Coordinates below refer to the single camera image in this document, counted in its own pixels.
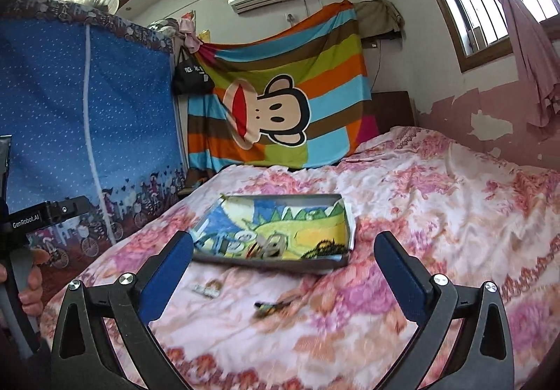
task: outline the pink floral bedspread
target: pink floral bedspread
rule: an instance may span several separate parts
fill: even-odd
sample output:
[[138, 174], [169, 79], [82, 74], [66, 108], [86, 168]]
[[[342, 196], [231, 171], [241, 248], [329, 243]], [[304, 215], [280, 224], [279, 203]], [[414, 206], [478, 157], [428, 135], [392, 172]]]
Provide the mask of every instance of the pink floral bedspread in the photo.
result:
[[[494, 280], [513, 339], [516, 386], [560, 331], [560, 174], [475, 153], [421, 128], [394, 128], [362, 144], [337, 167], [290, 173], [228, 167], [161, 218], [109, 249], [86, 269], [86, 285], [135, 272], [176, 230], [187, 230], [222, 193], [340, 193], [357, 222], [351, 263], [332, 274], [296, 276], [192, 263], [152, 331], [196, 389], [371, 389], [411, 338], [372, 257], [390, 230], [432, 273], [456, 284]], [[191, 291], [218, 279], [209, 300]], [[299, 298], [265, 319], [253, 303]], [[41, 319], [52, 341], [63, 292]], [[458, 329], [425, 378], [441, 371]], [[141, 383], [114, 324], [109, 331], [128, 377]]]

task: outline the handheld device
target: handheld device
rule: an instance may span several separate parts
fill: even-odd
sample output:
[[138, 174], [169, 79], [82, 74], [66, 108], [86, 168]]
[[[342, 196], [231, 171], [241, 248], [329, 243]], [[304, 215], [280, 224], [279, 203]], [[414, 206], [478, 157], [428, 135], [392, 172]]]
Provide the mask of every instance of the handheld device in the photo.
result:
[[[191, 390], [148, 323], [163, 313], [193, 253], [192, 237], [178, 231], [137, 274], [113, 284], [68, 285], [52, 344], [52, 387], [60, 390], [137, 390], [127, 380], [105, 329], [115, 319], [124, 346], [149, 390]], [[377, 235], [373, 253], [407, 319], [418, 329], [375, 390], [415, 390], [433, 363], [453, 319], [463, 318], [455, 347], [430, 390], [512, 390], [510, 330], [496, 285], [454, 285], [430, 275], [391, 232]]]
[[40, 336], [37, 320], [23, 312], [18, 297], [27, 288], [27, 277], [33, 267], [26, 234], [87, 213], [90, 201], [81, 196], [62, 202], [43, 202], [10, 215], [6, 187], [11, 139], [11, 135], [0, 136], [0, 264], [7, 271], [6, 282], [0, 284], [0, 311], [21, 358], [27, 359], [39, 350]]

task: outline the striped blanket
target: striped blanket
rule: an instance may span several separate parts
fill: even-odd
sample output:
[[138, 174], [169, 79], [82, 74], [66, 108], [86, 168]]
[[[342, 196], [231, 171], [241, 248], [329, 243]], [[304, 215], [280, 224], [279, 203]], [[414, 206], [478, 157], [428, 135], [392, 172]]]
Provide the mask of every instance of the striped blanket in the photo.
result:
[[379, 134], [347, 0], [262, 41], [204, 44], [197, 58], [216, 88], [188, 100], [190, 167], [320, 167]]

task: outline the screw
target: screw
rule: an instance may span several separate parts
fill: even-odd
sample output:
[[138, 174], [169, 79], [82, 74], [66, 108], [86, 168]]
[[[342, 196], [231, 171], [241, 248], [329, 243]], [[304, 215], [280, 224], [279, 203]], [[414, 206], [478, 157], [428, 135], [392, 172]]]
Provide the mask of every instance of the screw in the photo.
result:
[[498, 287], [492, 281], [488, 281], [484, 284], [484, 287], [488, 292], [496, 292], [498, 290]]
[[449, 283], [449, 280], [447, 279], [447, 276], [444, 275], [444, 274], [439, 274], [439, 273], [433, 275], [433, 281], [435, 281], [435, 283], [436, 283], [438, 286], [444, 286], [444, 285], [446, 285], [447, 283]]
[[79, 285], [82, 284], [80, 280], [72, 280], [70, 284], [68, 284], [68, 288], [70, 290], [76, 290], [79, 288]]
[[124, 273], [119, 278], [119, 283], [123, 286], [132, 283], [132, 281], [134, 281], [134, 275], [132, 273]]

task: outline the finger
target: finger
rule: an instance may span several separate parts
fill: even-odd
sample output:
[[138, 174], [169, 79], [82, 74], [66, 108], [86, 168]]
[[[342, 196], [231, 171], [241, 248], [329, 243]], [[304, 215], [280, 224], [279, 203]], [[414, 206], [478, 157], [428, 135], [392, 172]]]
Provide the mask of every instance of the finger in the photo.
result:
[[37, 265], [48, 262], [50, 259], [50, 254], [44, 249], [32, 249], [31, 252], [33, 253], [33, 262]]
[[38, 317], [43, 312], [43, 303], [39, 301], [37, 303], [33, 303], [33, 305], [25, 305], [23, 307], [23, 312], [27, 315]]
[[41, 287], [42, 283], [43, 275], [41, 274], [41, 270], [38, 267], [33, 266], [29, 272], [29, 276], [27, 276], [27, 285], [29, 286], [29, 289], [36, 290]]
[[20, 301], [23, 306], [25, 305], [33, 305], [33, 303], [37, 303], [41, 301], [41, 297], [43, 296], [43, 288], [40, 287], [37, 290], [24, 290], [20, 293]]

